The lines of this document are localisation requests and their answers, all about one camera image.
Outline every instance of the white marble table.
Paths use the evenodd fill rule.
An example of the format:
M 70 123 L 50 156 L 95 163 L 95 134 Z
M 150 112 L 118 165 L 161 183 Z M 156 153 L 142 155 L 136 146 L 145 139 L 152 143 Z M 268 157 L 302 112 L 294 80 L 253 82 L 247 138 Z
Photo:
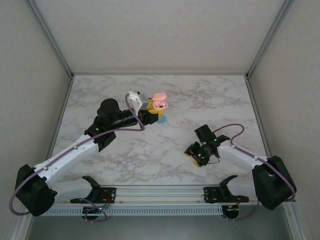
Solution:
M 213 75 L 76 76 L 53 154 L 83 134 L 104 99 L 114 98 L 121 110 L 127 109 L 128 91 L 148 97 L 167 93 L 167 121 L 147 125 L 143 132 L 117 132 L 107 148 L 75 166 L 63 181 L 89 175 L 101 185 L 205 185 L 232 174 L 247 178 L 248 173 L 228 161 L 196 167 L 184 155 L 198 140 L 194 130 L 204 124 L 214 130 L 241 123 L 246 130 L 236 143 L 265 154 L 244 77 Z M 219 134 L 232 137 L 239 130 L 233 126 Z

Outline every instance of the gray wall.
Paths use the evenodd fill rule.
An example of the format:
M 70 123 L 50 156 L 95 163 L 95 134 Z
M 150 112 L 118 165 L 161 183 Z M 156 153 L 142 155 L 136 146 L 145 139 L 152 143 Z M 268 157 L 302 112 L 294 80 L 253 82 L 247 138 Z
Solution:
M 42 162 L 68 77 L 22 0 L 0 2 L 0 239 L 15 221 L 8 209 L 18 169 Z M 20 209 L 16 201 L 15 209 Z
M 245 73 L 283 0 L 35 0 L 75 73 Z
M 296 0 L 251 79 L 273 154 L 297 186 L 311 239 L 320 239 L 320 1 Z

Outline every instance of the yellow block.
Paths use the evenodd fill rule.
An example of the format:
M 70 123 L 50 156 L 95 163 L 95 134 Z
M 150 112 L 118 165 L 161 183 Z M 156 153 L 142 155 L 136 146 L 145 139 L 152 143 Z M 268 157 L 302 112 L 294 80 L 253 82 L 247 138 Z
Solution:
M 147 110 L 149 113 L 151 113 L 151 114 L 158 114 L 158 120 L 159 120 L 165 110 L 154 109 L 154 108 L 152 107 L 152 103 L 153 103 L 152 99 L 149 99 L 149 104 L 148 104 L 148 106 L 146 107 L 146 110 Z
M 193 161 L 193 164 L 196 165 L 197 167 L 200 167 L 200 166 L 198 165 L 198 162 L 197 162 L 196 160 Z

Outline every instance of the pink toy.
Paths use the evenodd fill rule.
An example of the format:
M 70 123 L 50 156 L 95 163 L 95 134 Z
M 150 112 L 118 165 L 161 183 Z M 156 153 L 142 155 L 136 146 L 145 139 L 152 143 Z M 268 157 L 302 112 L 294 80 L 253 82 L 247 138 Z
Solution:
M 165 101 L 167 97 L 168 95 L 164 92 L 155 93 L 152 96 L 152 107 L 159 110 L 166 109 L 168 107 L 168 103 Z

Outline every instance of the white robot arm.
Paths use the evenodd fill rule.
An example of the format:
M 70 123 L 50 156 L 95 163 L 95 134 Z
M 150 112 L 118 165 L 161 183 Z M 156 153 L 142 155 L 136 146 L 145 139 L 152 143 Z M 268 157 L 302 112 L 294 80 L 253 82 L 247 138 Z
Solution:
M 93 124 L 73 144 L 34 167 L 27 164 L 22 166 L 17 174 L 15 192 L 10 199 L 11 212 L 21 215 L 12 207 L 14 197 L 34 216 L 45 213 L 56 203 L 88 197 L 95 199 L 100 185 L 93 178 L 84 176 L 69 182 L 58 180 L 74 166 L 107 147 L 116 138 L 116 131 L 143 131 L 145 125 L 158 121 L 164 111 L 154 110 L 154 101 L 140 92 L 129 92 L 125 101 L 129 109 L 121 111 L 115 99 L 104 100 Z M 141 129 L 125 128 L 138 123 Z
M 233 125 L 241 126 L 242 132 L 244 131 L 244 127 L 237 123 L 224 127 Z M 198 167 L 206 166 L 210 157 L 216 156 L 219 160 L 229 161 L 252 174 L 250 182 L 231 181 L 237 177 L 237 175 L 233 175 L 220 183 L 218 192 L 221 193 L 225 202 L 231 202 L 230 199 L 237 199 L 237 196 L 246 202 L 249 201 L 248 197 L 257 198 L 263 206 L 273 210 L 289 197 L 292 196 L 294 199 L 297 189 L 280 157 L 257 155 L 234 144 L 233 139 L 242 132 L 230 139 L 225 135 L 216 136 L 216 131 L 212 132 L 208 125 L 196 129 L 195 133 L 200 143 L 196 141 L 191 144 L 184 153 L 191 156 Z

